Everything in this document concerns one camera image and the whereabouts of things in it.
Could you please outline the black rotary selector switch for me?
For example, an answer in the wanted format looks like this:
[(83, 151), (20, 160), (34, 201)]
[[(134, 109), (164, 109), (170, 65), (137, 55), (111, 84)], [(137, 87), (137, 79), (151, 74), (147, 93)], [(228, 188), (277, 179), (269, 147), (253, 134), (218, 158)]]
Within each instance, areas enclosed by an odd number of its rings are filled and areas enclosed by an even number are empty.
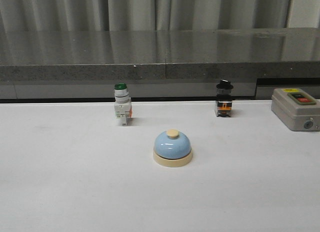
[(232, 115), (232, 89), (230, 81), (221, 79), (216, 85), (216, 101), (214, 111), (217, 117), (231, 117)]

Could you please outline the green push button switch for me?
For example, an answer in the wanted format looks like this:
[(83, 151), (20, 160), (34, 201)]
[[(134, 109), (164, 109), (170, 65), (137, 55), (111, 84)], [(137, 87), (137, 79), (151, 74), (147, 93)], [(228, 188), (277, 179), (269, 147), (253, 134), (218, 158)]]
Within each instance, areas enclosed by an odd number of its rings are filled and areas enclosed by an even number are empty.
[(122, 126), (126, 126), (132, 118), (132, 100), (126, 83), (114, 85), (114, 98), (115, 116)]

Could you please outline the grey curtain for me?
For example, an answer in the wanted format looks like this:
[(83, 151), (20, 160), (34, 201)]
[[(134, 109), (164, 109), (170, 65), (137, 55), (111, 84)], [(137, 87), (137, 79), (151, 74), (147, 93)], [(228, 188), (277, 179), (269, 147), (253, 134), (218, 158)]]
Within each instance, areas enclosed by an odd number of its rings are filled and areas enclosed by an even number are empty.
[(0, 30), (284, 28), (290, 0), (0, 0)]

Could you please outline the grey stone counter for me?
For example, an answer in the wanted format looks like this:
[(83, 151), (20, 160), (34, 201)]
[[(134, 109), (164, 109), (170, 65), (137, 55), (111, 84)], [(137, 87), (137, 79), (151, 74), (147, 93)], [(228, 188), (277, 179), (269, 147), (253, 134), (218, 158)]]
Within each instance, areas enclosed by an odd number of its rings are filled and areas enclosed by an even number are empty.
[(320, 95), (320, 31), (265, 28), (40, 31), (0, 35), (2, 100), (110, 100), (126, 83), (137, 100), (212, 99), (221, 79), (236, 98), (280, 87)]

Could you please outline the grey on/off switch box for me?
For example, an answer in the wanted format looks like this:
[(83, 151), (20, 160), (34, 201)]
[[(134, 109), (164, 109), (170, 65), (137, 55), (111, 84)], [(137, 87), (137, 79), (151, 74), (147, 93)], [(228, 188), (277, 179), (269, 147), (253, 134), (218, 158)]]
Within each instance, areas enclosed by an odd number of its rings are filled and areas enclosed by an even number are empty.
[(320, 130), (320, 102), (300, 88), (276, 88), (271, 111), (292, 131)]

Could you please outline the blue and cream call bell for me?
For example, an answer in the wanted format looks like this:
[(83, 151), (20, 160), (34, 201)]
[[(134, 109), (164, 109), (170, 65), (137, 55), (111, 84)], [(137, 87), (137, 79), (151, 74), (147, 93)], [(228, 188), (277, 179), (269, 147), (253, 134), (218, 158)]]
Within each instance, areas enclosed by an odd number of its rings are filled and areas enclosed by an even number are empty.
[(189, 138), (177, 129), (160, 133), (153, 146), (154, 161), (164, 167), (177, 168), (187, 165), (193, 158)]

